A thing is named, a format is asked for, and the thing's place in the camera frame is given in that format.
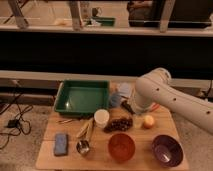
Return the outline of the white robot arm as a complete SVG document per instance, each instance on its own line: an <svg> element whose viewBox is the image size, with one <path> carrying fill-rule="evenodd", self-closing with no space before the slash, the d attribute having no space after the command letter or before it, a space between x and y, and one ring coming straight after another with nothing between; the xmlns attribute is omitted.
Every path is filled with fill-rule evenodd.
<svg viewBox="0 0 213 171"><path fill-rule="evenodd" d="M156 68L137 78L128 103L135 114L160 104L213 134L213 103L185 94L169 85L171 74Z"/></svg>

